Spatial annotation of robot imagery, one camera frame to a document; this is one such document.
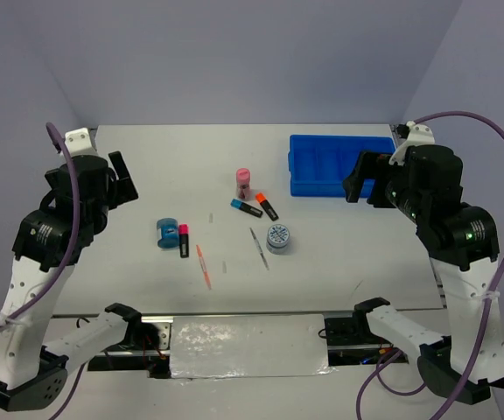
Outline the blue cap black highlighter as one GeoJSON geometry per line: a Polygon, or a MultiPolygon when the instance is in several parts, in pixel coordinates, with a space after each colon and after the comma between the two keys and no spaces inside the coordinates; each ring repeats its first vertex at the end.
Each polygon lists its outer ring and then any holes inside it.
{"type": "Polygon", "coordinates": [[[249,214],[249,215],[252,215],[256,218],[261,218],[263,216],[263,211],[254,207],[254,206],[251,206],[249,204],[247,204],[246,202],[244,201],[241,201],[239,199],[232,199],[231,200],[231,203],[230,203],[230,206],[232,208],[235,208],[237,210],[240,210],[246,214],[249,214]]]}

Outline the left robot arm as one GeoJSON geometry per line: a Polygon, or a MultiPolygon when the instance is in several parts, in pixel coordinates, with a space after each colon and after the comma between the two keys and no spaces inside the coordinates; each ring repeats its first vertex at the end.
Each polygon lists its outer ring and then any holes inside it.
{"type": "Polygon", "coordinates": [[[88,129],[46,130],[65,163],[48,171],[49,193],[23,218],[12,247],[10,286],[0,311],[0,409],[43,410],[67,377],[112,346],[137,347],[142,315],[111,304],[67,336],[44,338],[65,282],[81,252],[108,225],[109,211],[137,199],[120,152],[101,157],[88,129]]]}

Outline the orange clear pen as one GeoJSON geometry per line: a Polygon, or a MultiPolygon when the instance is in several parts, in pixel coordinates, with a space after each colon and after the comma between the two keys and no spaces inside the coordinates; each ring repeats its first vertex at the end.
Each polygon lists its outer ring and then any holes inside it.
{"type": "Polygon", "coordinates": [[[204,276],[204,279],[205,279],[206,287],[209,290],[211,290],[212,289],[212,284],[211,284],[210,276],[208,274],[206,262],[205,262],[202,250],[201,250],[201,248],[200,248],[199,245],[196,245],[196,251],[197,251],[197,254],[198,254],[198,258],[199,258],[199,264],[200,264],[200,267],[201,267],[201,270],[202,270],[202,273],[203,273],[203,276],[204,276]]]}

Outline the pink lidded small jar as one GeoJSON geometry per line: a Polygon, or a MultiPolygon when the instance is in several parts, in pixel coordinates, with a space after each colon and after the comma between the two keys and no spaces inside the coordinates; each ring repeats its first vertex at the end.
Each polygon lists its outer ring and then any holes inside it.
{"type": "Polygon", "coordinates": [[[236,171],[235,181],[236,181],[236,197],[239,200],[248,200],[251,188],[250,188],[251,174],[249,169],[240,168],[236,171]]]}

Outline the silver foil cover plate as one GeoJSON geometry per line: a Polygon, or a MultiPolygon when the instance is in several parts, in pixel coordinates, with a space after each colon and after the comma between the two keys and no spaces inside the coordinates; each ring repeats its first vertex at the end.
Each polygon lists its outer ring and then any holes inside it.
{"type": "Polygon", "coordinates": [[[320,314],[176,317],[171,376],[176,379],[299,377],[332,372],[319,337],[320,314]]]}

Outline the blue patterned round tin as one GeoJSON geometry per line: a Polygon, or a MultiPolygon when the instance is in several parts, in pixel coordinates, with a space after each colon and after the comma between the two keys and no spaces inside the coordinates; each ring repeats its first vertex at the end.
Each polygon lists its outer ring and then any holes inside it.
{"type": "Polygon", "coordinates": [[[283,224],[274,224],[269,227],[266,236],[266,247],[272,254],[279,255],[286,252],[291,243],[289,229],[283,224]]]}

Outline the pink cap black highlighter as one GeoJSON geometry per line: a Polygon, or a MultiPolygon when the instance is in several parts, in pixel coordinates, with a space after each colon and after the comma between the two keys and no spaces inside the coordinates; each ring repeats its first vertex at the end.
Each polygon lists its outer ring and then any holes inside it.
{"type": "Polygon", "coordinates": [[[178,226],[178,248],[181,258],[188,258],[189,251],[189,227],[187,224],[180,224],[178,226]]]}

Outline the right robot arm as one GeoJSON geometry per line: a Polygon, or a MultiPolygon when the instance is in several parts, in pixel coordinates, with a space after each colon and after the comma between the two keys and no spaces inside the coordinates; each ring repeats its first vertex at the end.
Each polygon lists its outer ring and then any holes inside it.
{"type": "Polygon", "coordinates": [[[346,200],[358,201],[366,180],[368,203],[394,208],[415,224],[416,236],[443,288],[450,331],[433,332],[403,316],[381,297],[353,310],[353,335],[362,342],[382,338],[391,359],[416,363],[425,387],[454,403],[474,405],[492,389],[504,389],[504,338],[498,284],[504,252],[496,224],[485,209],[462,200],[461,159],[435,142],[424,119],[396,129],[401,145],[391,154],[363,151],[344,180],[346,200]]]}

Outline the blue round tape dispenser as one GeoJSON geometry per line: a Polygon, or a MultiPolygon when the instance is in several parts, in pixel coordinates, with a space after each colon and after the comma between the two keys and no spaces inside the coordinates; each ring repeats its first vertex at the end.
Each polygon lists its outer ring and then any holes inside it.
{"type": "Polygon", "coordinates": [[[175,249],[179,246],[179,224],[176,219],[159,219],[156,229],[157,246],[160,249],[175,249]]]}

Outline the orange cap black highlighter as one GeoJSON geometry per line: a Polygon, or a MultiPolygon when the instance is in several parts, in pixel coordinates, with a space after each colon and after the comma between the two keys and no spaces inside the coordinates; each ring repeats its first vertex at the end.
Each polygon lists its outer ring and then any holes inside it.
{"type": "Polygon", "coordinates": [[[255,195],[255,199],[272,221],[279,219],[277,212],[261,192],[255,195]]]}

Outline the purple clear highlighter pen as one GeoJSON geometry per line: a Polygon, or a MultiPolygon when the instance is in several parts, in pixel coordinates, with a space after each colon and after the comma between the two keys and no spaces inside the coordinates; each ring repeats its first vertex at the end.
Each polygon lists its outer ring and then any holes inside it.
{"type": "Polygon", "coordinates": [[[254,241],[254,244],[255,244],[255,248],[256,248],[256,250],[257,250],[257,252],[258,252],[258,254],[259,254],[260,258],[262,259],[262,263],[263,263],[263,265],[264,265],[265,269],[266,269],[267,271],[270,271],[270,266],[269,266],[269,264],[268,264],[268,262],[267,262],[267,259],[266,259],[265,255],[264,255],[264,253],[263,253],[262,246],[261,246],[261,244],[260,244],[260,242],[259,242],[259,240],[258,240],[258,238],[257,238],[257,236],[256,236],[256,233],[255,233],[254,229],[253,229],[252,227],[250,227],[250,228],[249,228],[249,231],[250,231],[251,236],[252,236],[252,238],[253,238],[253,241],[254,241]]]}

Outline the blue plastic bin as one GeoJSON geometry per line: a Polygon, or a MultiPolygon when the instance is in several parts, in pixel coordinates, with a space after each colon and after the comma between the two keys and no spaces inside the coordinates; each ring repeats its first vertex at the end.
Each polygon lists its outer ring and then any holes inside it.
{"type": "Polygon", "coordinates": [[[385,136],[290,136],[288,167],[293,197],[345,196],[343,180],[354,169],[363,151],[390,154],[392,138],[385,136]]]}

